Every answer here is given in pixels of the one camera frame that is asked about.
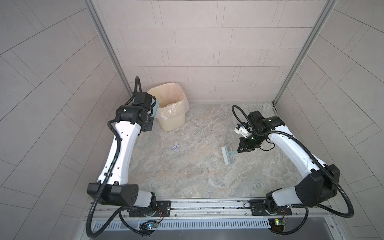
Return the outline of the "grey-green hand brush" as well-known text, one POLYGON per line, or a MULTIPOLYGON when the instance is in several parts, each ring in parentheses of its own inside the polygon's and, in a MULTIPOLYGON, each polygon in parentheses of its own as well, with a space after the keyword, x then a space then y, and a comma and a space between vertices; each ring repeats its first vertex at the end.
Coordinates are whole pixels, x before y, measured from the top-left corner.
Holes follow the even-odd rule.
POLYGON ((230 146, 223 146, 221 148, 225 165, 231 165, 235 162, 235 155, 238 151, 232 150, 230 146))

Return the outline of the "beige trash bin with bag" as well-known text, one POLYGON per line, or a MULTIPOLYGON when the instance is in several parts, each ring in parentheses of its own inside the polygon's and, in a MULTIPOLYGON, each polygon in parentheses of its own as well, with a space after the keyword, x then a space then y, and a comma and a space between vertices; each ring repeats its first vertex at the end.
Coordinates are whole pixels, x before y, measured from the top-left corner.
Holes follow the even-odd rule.
POLYGON ((190 106, 180 84, 163 84, 148 90, 148 94, 159 103, 155 118, 164 131, 170 132, 185 124, 190 106))

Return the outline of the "white checked paper scrap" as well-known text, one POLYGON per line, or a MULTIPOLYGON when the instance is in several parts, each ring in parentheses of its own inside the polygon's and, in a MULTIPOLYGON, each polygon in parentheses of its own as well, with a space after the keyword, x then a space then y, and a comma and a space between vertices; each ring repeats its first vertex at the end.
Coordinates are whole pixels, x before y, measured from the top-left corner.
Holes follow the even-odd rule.
POLYGON ((172 148, 172 151, 178 151, 179 150, 179 143, 176 142, 174 147, 172 148))

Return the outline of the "grey-green plastic dustpan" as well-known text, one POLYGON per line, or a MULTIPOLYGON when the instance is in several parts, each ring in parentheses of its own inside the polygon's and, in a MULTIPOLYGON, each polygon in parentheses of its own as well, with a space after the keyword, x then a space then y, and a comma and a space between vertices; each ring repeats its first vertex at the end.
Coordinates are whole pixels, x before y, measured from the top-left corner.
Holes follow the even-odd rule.
POLYGON ((154 102, 154 106, 152 107, 152 117, 155 118, 159 109, 160 102, 156 101, 154 102))

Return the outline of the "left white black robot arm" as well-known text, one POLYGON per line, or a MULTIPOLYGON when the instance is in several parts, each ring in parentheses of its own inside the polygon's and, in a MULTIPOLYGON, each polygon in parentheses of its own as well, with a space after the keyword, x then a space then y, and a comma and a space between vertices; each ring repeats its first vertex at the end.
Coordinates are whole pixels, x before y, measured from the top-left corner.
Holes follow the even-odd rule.
POLYGON ((116 110, 116 117, 107 122, 114 134, 112 148, 98 180, 87 187, 87 194, 93 198, 86 222, 86 234, 90 239, 98 237, 124 210, 146 215, 157 211, 155 193, 142 191, 136 184, 128 184, 136 139, 141 132, 151 131, 156 104, 156 98, 143 92, 140 78, 136 77, 132 97, 116 110), (99 230, 93 232, 92 220, 98 204, 117 206, 118 209, 99 230))

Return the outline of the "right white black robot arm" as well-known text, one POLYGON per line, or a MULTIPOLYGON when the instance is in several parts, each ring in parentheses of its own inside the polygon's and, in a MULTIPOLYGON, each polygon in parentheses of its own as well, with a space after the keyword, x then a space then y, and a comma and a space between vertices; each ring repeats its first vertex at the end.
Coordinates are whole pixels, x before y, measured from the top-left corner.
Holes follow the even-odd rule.
POLYGON ((342 218, 352 218, 354 207, 347 193, 339 183, 340 170, 335 165, 327 165, 317 158, 291 133, 286 124, 277 116, 265 118, 259 111, 246 114, 239 106, 233 105, 232 112, 239 111, 236 131, 241 135, 237 152, 252 152, 261 148, 263 142, 279 147, 295 165, 302 181, 294 187, 274 190, 266 194, 265 208, 270 215, 284 206, 319 207, 342 218), (341 195, 347 205, 342 213, 323 205, 336 195, 341 195))

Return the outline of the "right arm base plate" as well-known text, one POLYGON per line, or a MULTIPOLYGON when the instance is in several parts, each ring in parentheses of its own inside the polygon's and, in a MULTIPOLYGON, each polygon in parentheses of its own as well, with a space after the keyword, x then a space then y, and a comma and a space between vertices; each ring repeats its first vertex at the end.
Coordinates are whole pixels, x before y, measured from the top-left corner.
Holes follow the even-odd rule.
POLYGON ((264 199, 249 200, 244 204, 245 208, 249 208, 252 216, 291 216, 292 210, 290 206, 272 207, 269 208, 264 199))

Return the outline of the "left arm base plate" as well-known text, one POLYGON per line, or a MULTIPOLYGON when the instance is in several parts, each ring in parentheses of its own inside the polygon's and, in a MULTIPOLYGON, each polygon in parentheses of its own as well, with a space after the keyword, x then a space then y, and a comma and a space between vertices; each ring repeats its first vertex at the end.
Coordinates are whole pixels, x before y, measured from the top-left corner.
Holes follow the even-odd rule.
POLYGON ((171 201, 156 201, 156 205, 149 207, 138 207, 130 211, 130 218, 160 218, 169 217, 171 211, 171 201))

